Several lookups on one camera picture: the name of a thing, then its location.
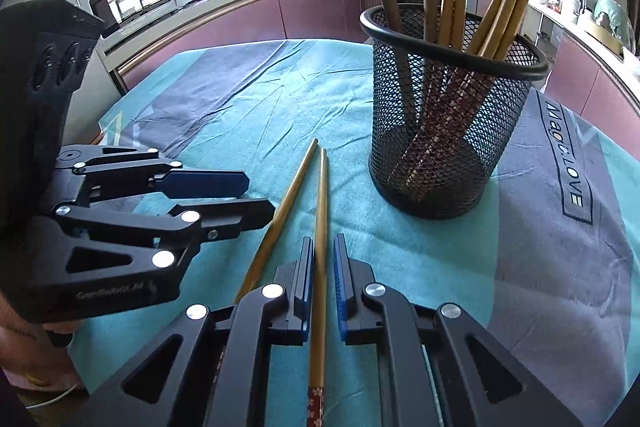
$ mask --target mesh pen holder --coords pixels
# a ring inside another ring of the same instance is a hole
[[[548,62],[521,36],[505,62],[425,42],[423,7],[401,4],[400,12],[404,34],[386,28],[382,6],[360,17],[374,39],[369,172],[404,212],[460,216],[480,200]],[[466,15],[464,49],[481,20]]]

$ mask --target white countertop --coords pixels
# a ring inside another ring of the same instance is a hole
[[[638,105],[640,105],[640,77],[636,76],[629,70],[622,57],[619,57],[610,51],[610,49],[601,44],[600,41],[591,37],[591,35],[583,29],[578,28],[578,26],[573,22],[562,17],[551,8],[542,6],[542,4],[539,4],[534,0],[529,0],[529,6],[542,13],[543,16],[551,19],[555,24],[564,28],[565,31],[567,31],[577,41],[584,44],[585,47],[591,51],[596,60],[620,78],[620,81],[625,84],[630,93],[635,97]]]
[[[222,7],[228,6],[229,4],[235,4],[240,1],[242,0],[202,0],[189,4],[181,10],[174,12],[170,17],[156,23],[139,35],[129,39],[126,44],[123,44],[108,55],[104,55],[100,52],[100,58],[107,68],[107,71],[113,71],[131,57],[144,50],[148,45],[163,36],[170,34],[190,21],[202,17],[207,13],[214,12]]]

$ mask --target silver screw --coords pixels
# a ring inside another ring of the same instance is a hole
[[[202,304],[192,304],[187,308],[187,317],[192,321],[199,321],[207,315],[207,307]]]
[[[462,310],[456,304],[445,304],[440,313],[448,319],[456,319],[462,315]]]
[[[200,219],[200,213],[195,210],[186,210],[180,215],[180,219],[185,223],[195,223]]]
[[[171,266],[175,261],[175,255],[168,250],[160,250],[151,258],[151,262],[159,268]]]
[[[364,291],[372,297],[382,297],[386,293],[386,288],[380,283],[372,282],[371,284],[367,284]]]
[[[280,297],[284,293],[284,288],[279,284],[268,284],[264,288],[262,288],[262,295],[267,297],[268,299],[274,299],[276,297]]]
[[[71,207],[68,204],[63,204],[56,208],[56,214],[59,216],[66,216],[69,212],[71,212]]]

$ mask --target utensil holder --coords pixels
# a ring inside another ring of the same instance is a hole
[[[400,11],[404,34],[386,28],[382,6],[360,17],[374,41],[369,172],[404,212],[460,216],[480,200],[548,62],[521,36],[505,62],[425,42],[423,6],[401,4]],[[481,20],[467,13],[463,49]]]

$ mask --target black wire mesh cup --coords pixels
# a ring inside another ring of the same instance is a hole
[[[425,42],[423,7],[401,4],[400,11],[404,34],[386,28],[382,6],[360,17],[374,39],[369,172],[380,194],[404,212],[460,216],[480,200],[548,62],[521,36],[505,62]],[[466,15],[463,49],[481,20]]]

